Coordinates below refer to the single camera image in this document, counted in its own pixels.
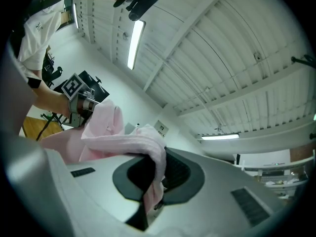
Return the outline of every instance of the wooden table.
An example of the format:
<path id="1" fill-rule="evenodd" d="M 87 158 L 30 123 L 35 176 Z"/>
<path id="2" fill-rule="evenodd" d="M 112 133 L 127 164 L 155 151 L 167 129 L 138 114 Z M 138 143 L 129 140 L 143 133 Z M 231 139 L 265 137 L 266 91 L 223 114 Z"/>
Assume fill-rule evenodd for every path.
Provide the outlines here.
<path id="1" fill-rule="evenodd" d="M 46 120 L 26 117 L 22 127 L 25 137 L 36 140 L 37 136 L 39 135 L 40 131 L 44 128 L 46 123 Z M 57 122 L 50 122 L 48 127 L 43 132 L 43 134 L 40 136 L 39 141 L 42 138 L 48 137 L 49 135 L 62 131 L 63 129 Z"/>

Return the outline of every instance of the fluorescent light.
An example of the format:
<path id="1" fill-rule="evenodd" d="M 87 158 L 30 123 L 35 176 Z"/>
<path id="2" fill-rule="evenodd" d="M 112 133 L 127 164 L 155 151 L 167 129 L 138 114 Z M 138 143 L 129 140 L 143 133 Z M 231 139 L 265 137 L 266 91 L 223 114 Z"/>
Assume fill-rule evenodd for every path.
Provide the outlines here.
<path id="1" fill-rule="evenodd" d="M 77 18 L 77 8 L 76 8 L 76 4 L 73 4 L 73 11 L 74 11 L 74 20 L 77 26 L 77 29 L 79 29 L 79 24 L 78 24 L 78 18 Z"/>
<path id="2" fill-rule="evenodd" d="M 224 134 L 224 135 L 204 135 L 202 136 L 203 140 L 230 140 L 238 139 L 239 134 Z"/>
<path id="3" fill-rule="evenodd" d="M 137 49 L 139 46 L 139 40 L 142 36 L 145 25 L 146 23 L 140 20 L 137 20 L 134 24 L 133 34 L 132 34 L 132 38 L 131 38 L 130 46 L 129 46 L 128 61 L 127 61 L 127 66 L 132 70 L 134 69 Z"/>

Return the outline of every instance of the white t-shirt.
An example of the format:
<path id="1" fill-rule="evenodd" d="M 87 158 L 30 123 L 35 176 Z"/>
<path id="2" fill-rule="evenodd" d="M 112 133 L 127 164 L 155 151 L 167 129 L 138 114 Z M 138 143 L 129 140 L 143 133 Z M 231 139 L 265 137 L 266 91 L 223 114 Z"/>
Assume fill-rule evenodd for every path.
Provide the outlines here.
<path id="1" fill-rule="evenodd" d="M 32 15 L 24 24 L 25 36 L 22 38 L 18 61 L 21 69 L 41 70 L 50 38 L 61 24 L 64 0 Z"/>

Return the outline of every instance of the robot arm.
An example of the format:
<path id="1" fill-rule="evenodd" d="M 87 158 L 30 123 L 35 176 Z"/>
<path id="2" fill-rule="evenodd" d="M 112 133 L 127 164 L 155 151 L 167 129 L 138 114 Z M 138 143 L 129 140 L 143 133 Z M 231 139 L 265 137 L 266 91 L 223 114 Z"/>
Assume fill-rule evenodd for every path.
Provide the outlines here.
<path id="1" fill-rule="evenodd" d="M 62 86 L 69 99 L 70 120 L 65 125 L 79 127 L 91 116 L 99 102 L 94 100 L 94 89 L 89 88 L 75 73 Z"/>

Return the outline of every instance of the ceiling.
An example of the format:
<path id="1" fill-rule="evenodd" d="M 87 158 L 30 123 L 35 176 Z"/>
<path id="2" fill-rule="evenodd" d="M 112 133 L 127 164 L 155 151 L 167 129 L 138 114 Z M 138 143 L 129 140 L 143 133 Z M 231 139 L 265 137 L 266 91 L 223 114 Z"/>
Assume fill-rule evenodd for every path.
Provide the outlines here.
<path id="1" fill-rule="evenodd" d="M 74 2 L 84 38 L 159 105 L 172 105 L 194 135 L 269 129 L 316 112 L 316 70 L 291 63 L 310 47 L 281 0 L 159 0 L 142 17 L 133 71 L 125 7 Z"/>

